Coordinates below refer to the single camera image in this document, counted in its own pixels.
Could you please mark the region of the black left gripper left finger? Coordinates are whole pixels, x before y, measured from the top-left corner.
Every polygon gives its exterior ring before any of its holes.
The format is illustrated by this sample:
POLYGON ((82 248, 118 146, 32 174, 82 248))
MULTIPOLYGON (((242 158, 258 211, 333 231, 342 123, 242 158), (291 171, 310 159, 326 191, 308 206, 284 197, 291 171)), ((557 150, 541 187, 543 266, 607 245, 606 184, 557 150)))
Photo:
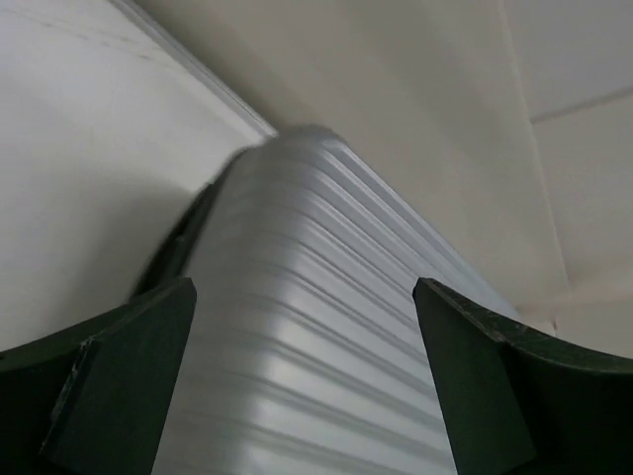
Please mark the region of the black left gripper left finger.
POLYGON ((2 473, 150 473, 196 301, 174 279, 3 351, 2 473))

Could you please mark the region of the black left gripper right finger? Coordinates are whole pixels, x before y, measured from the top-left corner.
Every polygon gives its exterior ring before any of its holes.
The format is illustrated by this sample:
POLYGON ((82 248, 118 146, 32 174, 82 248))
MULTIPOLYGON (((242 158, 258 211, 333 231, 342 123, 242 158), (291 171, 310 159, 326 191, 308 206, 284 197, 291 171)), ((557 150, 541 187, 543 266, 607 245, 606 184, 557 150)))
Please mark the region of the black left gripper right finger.
POLYGON ((629 474, 632 361, 417 280, 412 293, 460 474, 629 474))

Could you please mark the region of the grey hard-shell suitcase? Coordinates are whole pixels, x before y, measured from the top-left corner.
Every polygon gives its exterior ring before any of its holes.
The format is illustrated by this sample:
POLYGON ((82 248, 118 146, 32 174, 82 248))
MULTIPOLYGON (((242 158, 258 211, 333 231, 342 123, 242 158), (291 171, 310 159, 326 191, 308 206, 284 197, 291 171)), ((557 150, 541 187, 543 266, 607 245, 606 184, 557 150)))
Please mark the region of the grey hard-shell suitcase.
POLYGON ((333 131, 237 153, 145 271, 196 288, 157 474, 452 474, 412 291, 513 306, 333 131))

